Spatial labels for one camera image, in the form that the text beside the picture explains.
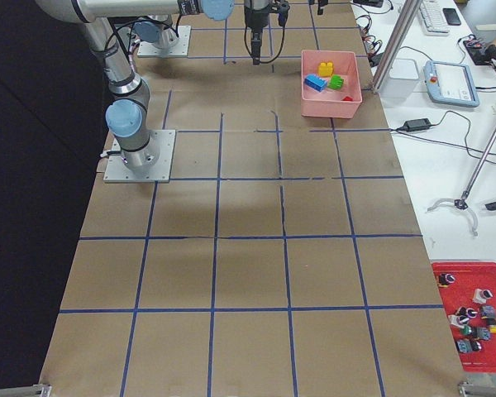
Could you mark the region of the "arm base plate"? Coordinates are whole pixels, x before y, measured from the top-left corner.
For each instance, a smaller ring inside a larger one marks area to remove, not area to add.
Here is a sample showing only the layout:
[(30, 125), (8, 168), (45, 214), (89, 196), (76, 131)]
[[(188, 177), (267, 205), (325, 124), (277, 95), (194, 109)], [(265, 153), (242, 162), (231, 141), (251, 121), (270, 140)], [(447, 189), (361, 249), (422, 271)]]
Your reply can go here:
[(148, 146), (125, 152), (116, 139), (107, 157), (106, 183), (169, 183), (175, 147), (175, 130), (149, 130)]
[(158, 42), (142, 41), (137, 56), (139, 58), (180, 58), (188, 56), (191, 26), (180, 26), (179, 36), (171, 30), (163, 31)]

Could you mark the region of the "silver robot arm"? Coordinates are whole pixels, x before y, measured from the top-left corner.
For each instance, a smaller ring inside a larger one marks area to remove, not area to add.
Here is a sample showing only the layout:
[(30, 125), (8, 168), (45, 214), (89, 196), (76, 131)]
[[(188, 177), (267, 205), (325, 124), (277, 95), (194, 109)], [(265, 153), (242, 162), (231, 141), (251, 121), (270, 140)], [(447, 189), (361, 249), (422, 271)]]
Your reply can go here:
[(140, 17), (133, 24), (133, 31), (142, 41), (148, 42), (161, 50), (167, 50), (179, 41), (179, 33), (173, 25), (171, 15)]
[(224, 21), (232, 13), (233, 1), (38, 1), (38, 7), (56, 20), (76, 23), (90, 50), (104, 69), (115, 98), (105, 113), (107, 125), (120, 146), (123, 165), (129, 170), (153, 165), (161, 150), (152, 144), (145, 126), (150, 90), (131, 67), (126, 51), (112, 29), (111, 17), (136, 17), (139, 22), (157, 23), (157, 16), (205, 14)]

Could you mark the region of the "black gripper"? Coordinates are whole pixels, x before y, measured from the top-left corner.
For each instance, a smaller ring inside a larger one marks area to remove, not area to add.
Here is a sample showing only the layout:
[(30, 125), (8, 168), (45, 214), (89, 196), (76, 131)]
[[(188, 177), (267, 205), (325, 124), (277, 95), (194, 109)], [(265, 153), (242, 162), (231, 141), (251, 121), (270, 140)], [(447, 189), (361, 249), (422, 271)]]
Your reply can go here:
[(244, 21), (250, 32), (250, 53), (253, 65), (260, 64), (262, 29), (269, 24), (270, 13), (277, 12), (278, 2), (271, 0), (245, 0)]

